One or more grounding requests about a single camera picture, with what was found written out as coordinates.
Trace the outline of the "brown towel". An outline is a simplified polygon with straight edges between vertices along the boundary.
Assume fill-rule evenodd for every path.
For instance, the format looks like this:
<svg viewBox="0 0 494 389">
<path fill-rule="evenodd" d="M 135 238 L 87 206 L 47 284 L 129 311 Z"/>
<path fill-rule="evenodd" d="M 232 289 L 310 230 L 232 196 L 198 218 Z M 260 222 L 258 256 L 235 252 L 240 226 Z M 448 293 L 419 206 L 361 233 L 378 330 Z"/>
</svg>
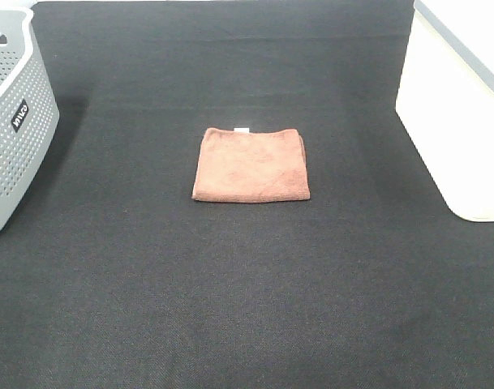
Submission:
<svg viewBox="0 0 494 389">
<path fill-rule="evenodd" d="M 247 133 L 208 128 L 191 197 L 217 203 L 309 200 L 303 138 L 296 129 Z"/>
</svg>

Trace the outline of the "black fabric table mat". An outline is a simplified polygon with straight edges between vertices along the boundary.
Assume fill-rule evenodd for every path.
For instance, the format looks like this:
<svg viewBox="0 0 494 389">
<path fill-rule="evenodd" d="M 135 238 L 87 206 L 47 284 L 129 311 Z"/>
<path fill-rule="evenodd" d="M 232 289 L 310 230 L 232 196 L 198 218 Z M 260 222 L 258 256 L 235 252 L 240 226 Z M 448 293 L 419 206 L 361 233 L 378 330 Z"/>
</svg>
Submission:
<svg viewBox="0 0 494 389">
<path fill-rule="evenodd" d="M 412 2 L 34 13 L 60 122 L 0 233 L 0 388 L 494 388 L 494 224 L 394 110 Z M 194 202 L 236 126 L 297 129 L 311 199 Z"/>
</svg>

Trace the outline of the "grey perforated laundry basket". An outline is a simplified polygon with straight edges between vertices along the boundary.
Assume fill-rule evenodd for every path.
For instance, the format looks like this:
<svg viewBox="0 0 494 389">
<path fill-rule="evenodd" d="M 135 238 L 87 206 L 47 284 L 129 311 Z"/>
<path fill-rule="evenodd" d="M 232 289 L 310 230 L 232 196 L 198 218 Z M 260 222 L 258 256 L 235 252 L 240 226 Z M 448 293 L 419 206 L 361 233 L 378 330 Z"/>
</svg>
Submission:
<svg viewBox="0 0 494 389">
<path fill-rule="evenodd" d="M 0 6 L 0 231 L 37 174 L 59 111 L 27 7 Z"/>
</svg>

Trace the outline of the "white plastic storage box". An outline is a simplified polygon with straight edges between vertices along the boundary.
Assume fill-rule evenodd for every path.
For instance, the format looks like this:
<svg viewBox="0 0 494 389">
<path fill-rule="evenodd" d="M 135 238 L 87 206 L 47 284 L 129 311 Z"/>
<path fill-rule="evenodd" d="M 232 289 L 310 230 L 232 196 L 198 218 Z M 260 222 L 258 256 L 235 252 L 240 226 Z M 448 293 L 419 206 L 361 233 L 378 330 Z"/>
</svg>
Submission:
<svg viewBox="0 0 494 389">
<path fill-rule="evenodd" d="M 494 222 L 494 1 L 416 1 L 395 109 L 449 210 Z"/>
</svg>

